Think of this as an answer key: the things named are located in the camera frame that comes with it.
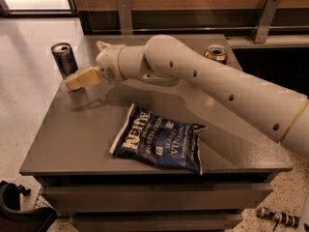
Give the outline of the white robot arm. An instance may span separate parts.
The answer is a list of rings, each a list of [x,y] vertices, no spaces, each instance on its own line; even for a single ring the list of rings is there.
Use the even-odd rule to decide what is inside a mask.
[[[166,86],[183,79],[286,149],[308,157],[307,96],[216,62],[168,35],[153,36],[138,46],[105,42],[97,46],[97,64],[67,76],[64,83],[68,89],[96,85],[104,78],[133,78]]]

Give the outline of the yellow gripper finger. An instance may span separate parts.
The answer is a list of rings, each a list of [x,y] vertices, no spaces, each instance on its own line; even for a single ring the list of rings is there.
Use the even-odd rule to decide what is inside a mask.
[[[111,47],[111,44],[110,43],[106,43],[106,42],[103,42],[103,41],[97,41],[96,42],[96,45],[98,47],[98,50],[100,52],[103,52],[104,50],[107,50],[108,48]]]
[[[70,91],[99,84],[102,76],[98,67],[85,66],[75,73],[69,75],[64,83]]]

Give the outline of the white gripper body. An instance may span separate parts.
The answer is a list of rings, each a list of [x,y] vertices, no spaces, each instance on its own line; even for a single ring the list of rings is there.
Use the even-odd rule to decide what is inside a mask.
[[[101,75],[108,81],[124,81],[120,71],[120,53],[124,44],[107,44],[100,49],[96,58],[97,67]]]

